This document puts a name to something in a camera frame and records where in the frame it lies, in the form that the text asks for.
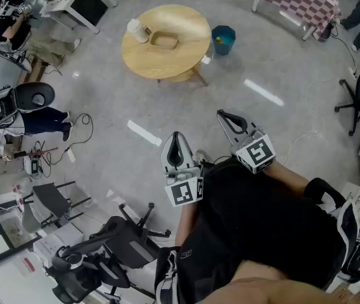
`gray concrete floor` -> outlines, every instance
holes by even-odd
[[[237,108],[247,111],[269,134],[277,160],[288,168],[313,179],[320,177],[338,190],[346,181],[360,184],[357,149],[360,125],[353,137],[352,110],[336,114],[337,104],[349,102],[349,95],[338,80],[349,77],[352,66],[348,50],[338,40],[322,43],[310,37],[304,42],[303,25],[298,27],[281,16],[279,9],[264,1],[252,13],[253,0],[117,0],[98,24],[94,35],[77,26],[73,31],[52,24],[53,37],[73,41],[82,38],[76,52],[66,57],[60,69],[43,77],[56,90],[54,107],[70,110],[76,117],[88,113],[94,121],[93,138],[72,147],[77,158],[75,169],[68,156],[52,166],[47,181],[75,180],[84,193],[95,199],[83,208],[89,232],[99,229],[116,211],[115,196],[127,201],[139,215],[149,202],[155,203],[150,226],[176,231],[181,213],[173,208],[164,191],[160,153],[164,142],[175,131],[182,132],[192,150],[204,149],[212,158],[229,155],[229,142],[216,119],[216,110]],[[340,0],[347,16],[357,0]],[[132,73],[122,61],[121,42],[126,24],[144,11],[163,4],[184,4],[202,13],[210,26],[228,25],[236,31],[236,42],[227,56],[217,56],[211,46],[201,73],[208,87],[197,79],[187,82],[148,80]],[[360,27],[344,31],[339,37],[349,45]],[[360,73],[360,52],[354,55]],[[250,90],[248,79],[283,100],[278,106]],[[151,144],[127,127],[128,120],[163,140]],[[71,142],[82,141],[89,126],[79,121],[69,142],[60,133],[25,138],[26,147],[35,140],[46,141],[46,148],[59,146],[53,161]],[[108,190],[114,195],[106,197]]]

